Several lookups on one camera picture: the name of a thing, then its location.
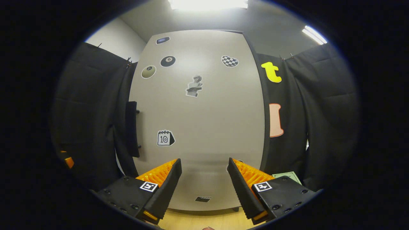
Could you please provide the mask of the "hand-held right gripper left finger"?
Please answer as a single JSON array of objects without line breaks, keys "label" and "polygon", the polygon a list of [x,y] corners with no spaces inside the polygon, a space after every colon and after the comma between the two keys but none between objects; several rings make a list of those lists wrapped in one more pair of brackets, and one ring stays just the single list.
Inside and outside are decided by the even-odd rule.
[{"label": "hand-held right gripper left finger", "polygon": [[181,174],[181,160],[177,158],[136,178],[123,176],[96,195],[122,213],[158,224],[164,218]]}]

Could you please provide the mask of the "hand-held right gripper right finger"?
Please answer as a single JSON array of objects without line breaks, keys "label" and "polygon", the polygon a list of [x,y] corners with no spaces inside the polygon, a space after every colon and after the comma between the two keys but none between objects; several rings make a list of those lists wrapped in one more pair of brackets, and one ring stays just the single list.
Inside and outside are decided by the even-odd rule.
[{"label": "hand-held right gripper right finger", "polygon": [[293,172],[269,175],[234,158],[228,173],[247,219],[254,225],[293,213],[323,192],[298,181]]}]

